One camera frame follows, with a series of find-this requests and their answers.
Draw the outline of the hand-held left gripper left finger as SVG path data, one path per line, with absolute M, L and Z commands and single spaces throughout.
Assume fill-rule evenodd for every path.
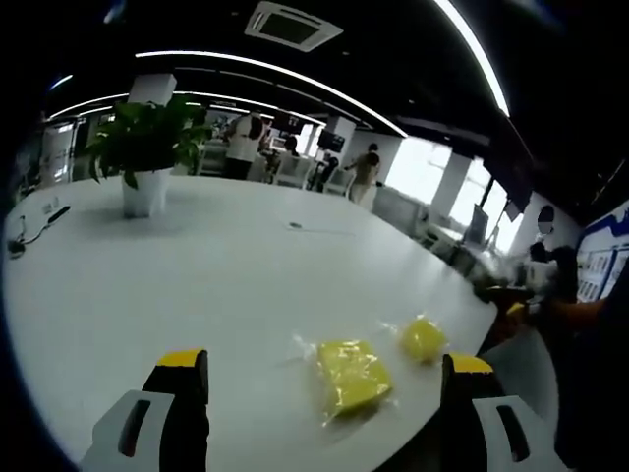
M 205 471 L 207 351 L 172 351 L 141 389 L 130 390 L 92 429 L 83 471 Z

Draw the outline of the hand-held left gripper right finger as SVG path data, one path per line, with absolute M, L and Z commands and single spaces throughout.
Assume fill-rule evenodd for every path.
M 492 367 L 467 354 L 442 357 L 442 471 L 564 471 L 549 428 L 506 395 Z

